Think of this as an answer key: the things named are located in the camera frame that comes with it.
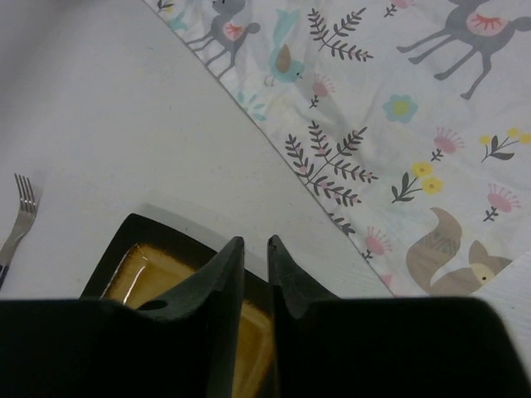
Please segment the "square black yellow plate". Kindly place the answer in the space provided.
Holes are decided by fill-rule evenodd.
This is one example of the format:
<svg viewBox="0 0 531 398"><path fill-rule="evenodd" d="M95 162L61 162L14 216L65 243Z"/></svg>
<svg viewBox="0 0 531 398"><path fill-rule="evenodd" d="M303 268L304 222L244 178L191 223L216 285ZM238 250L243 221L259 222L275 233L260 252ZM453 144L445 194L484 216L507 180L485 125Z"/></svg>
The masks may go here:
<svg viewBox="0 0 531 398"><path fill-rule="evenodd" d="M218 250L138 214L128 215L85 286L82 297L114 299L131 308L203 267ZM267 283L245 272L232 394L272 397L273 337Z"/></svg>

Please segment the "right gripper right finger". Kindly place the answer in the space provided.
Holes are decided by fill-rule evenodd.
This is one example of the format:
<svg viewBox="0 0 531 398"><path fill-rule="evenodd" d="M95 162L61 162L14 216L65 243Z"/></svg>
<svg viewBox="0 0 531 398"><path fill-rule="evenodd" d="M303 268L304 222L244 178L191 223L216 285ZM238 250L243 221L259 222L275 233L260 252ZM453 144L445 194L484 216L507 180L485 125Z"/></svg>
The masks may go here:
<svg viewBox="0 0 531 398"><path fill-rule="evenodd" d="M329 375L319 363L315 326L305 318L312 303L336 299L301 268L278 235L267 242L268 285L279 397L331 397Z"/></svg>

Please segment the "animal print cloth placemat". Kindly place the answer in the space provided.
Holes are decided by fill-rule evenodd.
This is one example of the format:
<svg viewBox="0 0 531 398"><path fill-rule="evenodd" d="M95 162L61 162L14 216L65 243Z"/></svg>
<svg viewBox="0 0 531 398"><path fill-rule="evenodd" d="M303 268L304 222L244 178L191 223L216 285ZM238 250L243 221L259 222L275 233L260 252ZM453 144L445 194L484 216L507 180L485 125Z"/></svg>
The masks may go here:
<svg viewBox="0 0 531 398"><path fill-rule="evenodd" d="M395 295L530 248L527 1L152 1Z"/></svg>

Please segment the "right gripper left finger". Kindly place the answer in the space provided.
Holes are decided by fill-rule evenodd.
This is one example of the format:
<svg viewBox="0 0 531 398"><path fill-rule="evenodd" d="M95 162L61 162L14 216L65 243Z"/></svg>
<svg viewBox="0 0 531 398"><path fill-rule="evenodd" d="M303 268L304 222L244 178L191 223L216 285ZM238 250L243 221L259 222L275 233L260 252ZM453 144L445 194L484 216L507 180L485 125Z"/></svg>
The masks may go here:
<svg viewBox="0 0 531 398"><path fill-rule="evenodd" d="M137 308L158 344L148 397L231 396L244 259L244 240L235 236L194 274Z"/></svg>

